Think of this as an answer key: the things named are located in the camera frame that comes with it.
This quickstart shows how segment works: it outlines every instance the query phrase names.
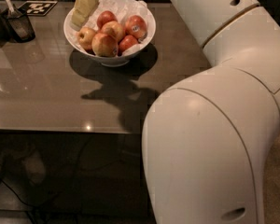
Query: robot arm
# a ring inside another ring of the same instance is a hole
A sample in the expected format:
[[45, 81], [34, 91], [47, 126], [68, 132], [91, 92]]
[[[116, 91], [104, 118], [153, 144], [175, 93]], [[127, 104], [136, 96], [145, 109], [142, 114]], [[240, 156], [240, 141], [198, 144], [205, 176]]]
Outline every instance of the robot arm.
[[171, 0], [213, 68], [147, 113], [157, 223], [263, 224], [264, 164], [280, 133], [280, 27], [256, 0]]

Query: gray tabletop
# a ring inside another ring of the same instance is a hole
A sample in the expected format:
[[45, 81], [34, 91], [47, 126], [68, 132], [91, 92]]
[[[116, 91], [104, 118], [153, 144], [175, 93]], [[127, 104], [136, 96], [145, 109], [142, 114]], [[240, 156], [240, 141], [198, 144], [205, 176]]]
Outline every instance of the gray tabletop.
[[209, 68], [171, 4], [148, 4], [152, 42], [128, 64], [104, 67], [73, 49], [63, 22], [73, 3], [30, 17], [36, 38], [0, 47], [0, 130], [141, 133], [167, 88]]

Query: red apple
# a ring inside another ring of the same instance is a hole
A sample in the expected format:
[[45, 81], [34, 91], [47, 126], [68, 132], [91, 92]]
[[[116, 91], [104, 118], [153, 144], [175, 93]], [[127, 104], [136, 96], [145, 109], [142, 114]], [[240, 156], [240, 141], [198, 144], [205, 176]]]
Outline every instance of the red apple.
[[139, 41], [147, 37], [147, 24], [144, 19], [138, 15], [133, 15], [125, 22], [125, 31], [128, 35], [133, 35]]
[[77, 42], [80, 44], [82, 48], [86, 51], [92, 50], [92, 40], [93, 37], [96, 35], [96, 32], [94, 29], [83, 26], [77, 33]]
[[92, 50], [97, 56], [115, 57], [118, 54], [119, 45], [113, 36], [98, 33], [92, 40]]
[[110, 22], [110, 21], [117, 21], [117, 17], [112, 11], [106, 10], [103, 11], [99, 17], [97, 18], [96, 24], [99, 29], [101, 29], [105, 23]]
[[105, 23], [101, 29], [101, 33], [109, 34], [110, 30], [114, 30], [115, 38], [117, 39], [118, 42], [120, 42], [123, 39], [123, 37], [125, 36], [125, 30], [124, 30], [123, 25], [121, 25], [117, 21], [110, 21], [110, 22]]
[[138, 40], [133, 35], [126, 35], [119, 43], [119, 54], [133, 45], [138, 44]]

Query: fruit bowl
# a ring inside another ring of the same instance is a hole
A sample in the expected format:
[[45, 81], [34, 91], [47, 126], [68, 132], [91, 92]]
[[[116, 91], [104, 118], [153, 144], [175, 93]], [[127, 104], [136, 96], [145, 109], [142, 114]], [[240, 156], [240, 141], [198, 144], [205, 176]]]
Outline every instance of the fruit bowl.
[[64, 25], [63, 25], [64, 34], [68, 42], [75, 49], [87, 55], [92, 60], [95, 60], [96, 62], [101, 63], [104, 66], [109, 66], [109, 67], [122, 66], [128, 63], [131, 58], [135, 57], [138, 53], [140, 53], [140, 51], [143, 48], [145, 48], [150, 43], [151, 39], [153, 38], [156, 32], [156, 22], [152, 13], [147, 8], [146, 3], [143, 1], [100, 0], [100, 4], [98, 8], [89, 17], [89, 20], [86, 22], [85, 26], [89, 26], [90, 28], [93, 28], [95, 31], [97, 31], [98, 30], [96, 24], [97, 18], [105, 10], [112, 11], [116, 15], [118, 22], [121, 24], [124, 24], [125, 21], [132, 15], [141, 16], [147, 23], [147, 37], [143, 41], [141, 41], [138, 45], [134, 45], [133, 47], [128, 49], [127, 52], [123, 53], [121, 56], [116, 56], [116, 57], [96, 56], [84, 50], [84, 48], [82, 48], [77, 42], [77, 37], [76, 37], [77, 30], [75, 30], [70, 23], [74, 11], [73, 9], [70, 10], [70, 12], [67, 14], [65, 18]]

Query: screw hole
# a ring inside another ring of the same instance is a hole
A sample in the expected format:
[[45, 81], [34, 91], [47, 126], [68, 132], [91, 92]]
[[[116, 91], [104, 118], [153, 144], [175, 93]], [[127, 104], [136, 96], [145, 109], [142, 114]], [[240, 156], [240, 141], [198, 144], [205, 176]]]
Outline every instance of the screw hole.
[[239, 5], [240, 2], [241, 2], [241, 0], [232, 0], [231, 5], [232, 6], [237, 6], [237, 5]]
[[238, 208], [238, 209], [232, 210], [232, 211], [224, 214], [222, 216], [222, 220], [233, 221], [235, 219], [239, 219], [239, 218], [243, 217], [244, 214], [245, 214], [245, 208], [244, 207]]

